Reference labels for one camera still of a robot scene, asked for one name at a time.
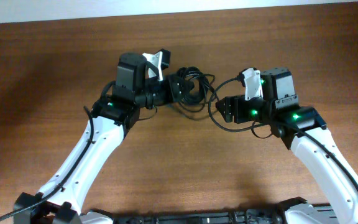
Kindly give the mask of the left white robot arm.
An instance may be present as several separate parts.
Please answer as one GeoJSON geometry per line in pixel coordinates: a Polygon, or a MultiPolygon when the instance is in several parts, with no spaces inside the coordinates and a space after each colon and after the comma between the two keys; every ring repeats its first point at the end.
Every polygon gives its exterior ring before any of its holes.
{"type": "Polygon", "coordinates": [[[116,80],[109,82],[90,110],[80,140],[54,176],[35,195],[14,204],[14,223],[113,223],[106,212],[82,214],[82,206],[107,158],[139,120],[140,109],[180,101],[194,87],[176,75],[164,76],[170,52],[124,53],[116,80]]]}

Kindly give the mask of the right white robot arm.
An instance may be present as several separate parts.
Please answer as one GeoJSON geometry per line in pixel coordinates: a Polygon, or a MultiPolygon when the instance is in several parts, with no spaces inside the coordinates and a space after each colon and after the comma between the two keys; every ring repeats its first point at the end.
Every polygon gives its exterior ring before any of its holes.
{"type": "Polygon", "coordinates": [[[311,106],[300,106],[287,68],[261,72],[250,67],[236,81],[243,95],[226,96],[214,106],[227,123],[251,123],[253,130],[270,126],[309,170],[339,223],[358,223],[358,175],[335,143],[324,119],[311,106]]]}

